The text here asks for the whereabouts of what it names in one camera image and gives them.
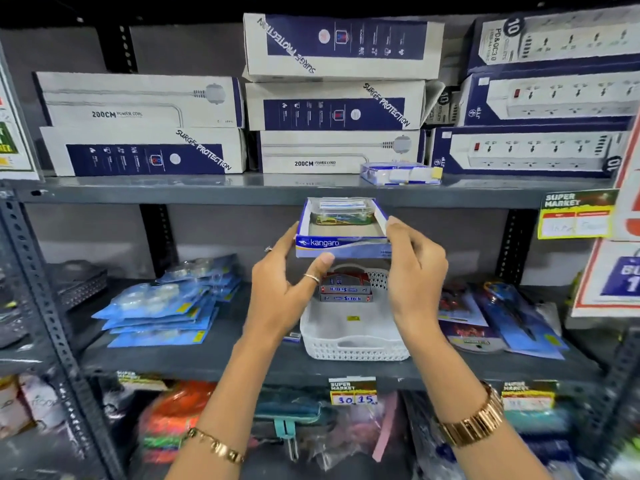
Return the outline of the stack of blue tape packets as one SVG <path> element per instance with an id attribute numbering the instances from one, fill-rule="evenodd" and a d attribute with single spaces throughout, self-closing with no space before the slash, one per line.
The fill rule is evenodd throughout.
<path id="1" fill-rule="evenodd" d="M 197 345 L 242 283 L 236 254 L 196 258 L 126 288 L 92 319 L 112 336 L 110 348 Z"/>

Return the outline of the teal pencil pouch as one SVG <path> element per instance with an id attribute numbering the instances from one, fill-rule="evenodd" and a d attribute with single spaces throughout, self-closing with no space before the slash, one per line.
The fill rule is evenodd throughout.
<path id="1" fill-rule="evenodd" d="M 252 423 L 252 436 L 260 439 L 292 440 L 296 427 L 313 426 L 321 420 L 325 401 L 311 389 L 263 387 Z"/>

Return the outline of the blue white eraser packet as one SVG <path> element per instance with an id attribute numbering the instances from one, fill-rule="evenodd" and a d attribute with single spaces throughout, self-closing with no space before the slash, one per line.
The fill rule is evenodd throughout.
<path id="1" fill-rule="evenodd" d="M 377 187 L 406 185 L 440 185 L 444 169 L 420 163 L 397 162 L 364 163 L 360 166 L 360 177 Z"/>

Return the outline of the navy power strip box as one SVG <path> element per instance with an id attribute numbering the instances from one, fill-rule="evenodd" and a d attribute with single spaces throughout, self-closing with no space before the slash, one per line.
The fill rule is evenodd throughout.
<path id="1" fill-rule="evenodd" d="M 626 122 L 439 127 L 429 162 L 450 175 L 608 178 L 629 135 Z"/>
<path id="2" fill-rule="evenodd" d="M 476 19 L 467 74 L 640 63 L 640 4 Z"/>
<path id="3" fill-rule="evenodd" d="M 640 108 L 640 70 L 474 73 L 461 85 L 456 126 L 628 121 Z"/>

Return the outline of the blue cardboard box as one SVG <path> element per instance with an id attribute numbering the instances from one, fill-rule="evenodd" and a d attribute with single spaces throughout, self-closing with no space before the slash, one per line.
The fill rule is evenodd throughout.
<path id="1" fill-rule="evenodd" d="M 319 198 L 308 198 L 298 223 L 295 254 L 298 258 L 316 258 L 324 252 L 336 259 L 390 258 L 391 246 L 387 238 L 387 215 L 374 198 L 375 222 L 363 226 L 324 226 L 310 223 L 311 204 Z"/>

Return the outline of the dark mesh tray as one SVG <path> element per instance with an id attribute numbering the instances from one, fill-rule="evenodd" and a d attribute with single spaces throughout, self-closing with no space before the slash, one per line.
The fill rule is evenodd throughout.
<path id="1" fill-rule="evenodd" d="M 64 311 L 69 311 L 106 290 L 108 270 L 87 260 L 48 263 L 47 271 Z"/>

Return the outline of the person's right forearm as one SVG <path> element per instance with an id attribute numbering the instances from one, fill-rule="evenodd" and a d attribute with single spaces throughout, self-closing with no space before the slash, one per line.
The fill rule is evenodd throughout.
<path id="1" fill-rule="evenodd" d="M 470 420 L 489 402 L 489 391 L 444 338 L 437 322 L 398 322 L 398 329 L 442 424 Z M 467 480 L 553 480 L 548 470 L 504 419 L 473 444 L 453 446 Z"/>

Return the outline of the red scissors packet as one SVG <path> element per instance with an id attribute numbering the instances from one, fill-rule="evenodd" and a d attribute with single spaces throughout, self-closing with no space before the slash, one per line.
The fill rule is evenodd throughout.
<path id="1" fill-rule="evenodd" d="M 445 285 L 442 288 L 438 319 L 457 324 L 489 326 L 473 293 L 464 285 Z"/>

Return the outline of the orange bagged item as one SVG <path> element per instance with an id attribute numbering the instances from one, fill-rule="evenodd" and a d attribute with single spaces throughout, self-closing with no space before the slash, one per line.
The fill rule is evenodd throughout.
<path id="1" fill-rule="evenodd" d="M 181 441 L 196 426 L 217 382 L 178 381 L 146 407 L 138 423 L 138 455 L 144 463 L 172 463 Z"/>

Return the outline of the white bagged packets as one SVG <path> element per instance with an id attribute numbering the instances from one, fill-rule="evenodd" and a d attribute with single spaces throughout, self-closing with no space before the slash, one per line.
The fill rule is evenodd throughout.
<path id="1" fill-rule="evenodd" d="M 57 393 L 41 376 L 23 372 L 0 377 L 0 440 L 30 429 L 52 432 L 66 421 Z"/>

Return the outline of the pink bagged item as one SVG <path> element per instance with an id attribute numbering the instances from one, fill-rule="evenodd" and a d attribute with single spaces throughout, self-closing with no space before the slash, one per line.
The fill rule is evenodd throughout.
<path id="1" fill-rule="evenodd" d="M 394 423 L 398 407 L 398 392 L 390 393 L 385 397 L 385 410 L 382 418 L 380 434 L 372 452 L 372 459 L 380 463 L 394 430 Z"/>

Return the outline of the person's left hand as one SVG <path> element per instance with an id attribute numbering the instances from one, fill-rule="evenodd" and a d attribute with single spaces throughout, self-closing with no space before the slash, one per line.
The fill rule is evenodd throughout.
<path id="1" fill-rule="evenodd" d="M 298 230 L 295 222 L 252 269 L 252 289 L 244 333 L 282 341 L 299 322 L 310 300 L 295 298 L 286 277 L 287 256 Z"/>

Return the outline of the yellow green price label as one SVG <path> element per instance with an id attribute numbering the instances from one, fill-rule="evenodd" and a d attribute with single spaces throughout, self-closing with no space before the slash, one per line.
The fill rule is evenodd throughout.
<path id="1" fill-rule="evenodd" d="M 617 189 L 547 193 L 541 200 L 539 240 L 607 238 L 612 232 L 612 214 Z"/>
<path id="2" fill-rule="evenodd" d="M 500 396 L 505 411 L 548 411 L 555 407 L 558 387 L 554 380 L 510 381 Z"/>
<path id="3" fill-rule="evenodd" d="M 153 374 L 139 374 L 133 371 L 117 371 L 119 384 L 126 390 L 148 390 L 164 392 L 170 387 L 164 379 Z"/>
<path id="4" fill-rule="evenodd" d="M 332 406 L 378 404 L 378 388 L 374 376 L 329 378 Z"/>

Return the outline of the grey metal shelving rack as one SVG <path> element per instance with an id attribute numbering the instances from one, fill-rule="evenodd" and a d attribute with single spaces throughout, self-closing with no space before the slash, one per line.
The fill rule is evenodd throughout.
<path id="1" fill-rule="evenodd" d="M 32 72 L 206 70 L 238 75 L 244 66 L 243 11 L 286 15 L 380 15 L 379 0 L 345 0 L 345 10 L 311 0 L 0 0 L 0 45 L 33 142 L 43 181 L 0 180 L 0 271 L 22 310 L 28 337 L 0 351 L 0 372 L 31 369 L 49 379 L 67 416 L 62 433 L 28 431 L 0 442 L 0 477 L 52 480 L 159 478 L 160 467 L 130 460 L 128 435 L 113 435 L 99 381 L 117 371 L 219 379 L 241 332 L 244 285 L 196 346 L 108 349 L 90 313 L 117 291 L 160 276 L 179 258 L 236 253 L 249 268 L 309 196 L 373 196 L 386 212 L 450 252 L 452 274 L 524 284 L 538 207 L 545 193 L 596 189 L 602 180 L 560 177 L 454 177 L 439 186 L 383 189 L 357 175 L 228 177 L 58 177 L 38 127 L 46 120 Z M 87 260 L 108 270 L 106 290 L 64 311 L 48 263 Z"/>

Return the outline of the gold wrist watch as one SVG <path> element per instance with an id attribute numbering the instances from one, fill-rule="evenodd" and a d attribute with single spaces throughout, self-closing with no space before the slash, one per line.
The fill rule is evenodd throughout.
<path id="1" fill-rule="evenodd" d="M 478 411 L 459 422 L 438 422 L 444 439 L 454 448 L 467 447 L 492 436 L 505 421 L 502 398 L 489 383 L 482 381 L 481 384 L 486 391 L 486 400 Z"/>

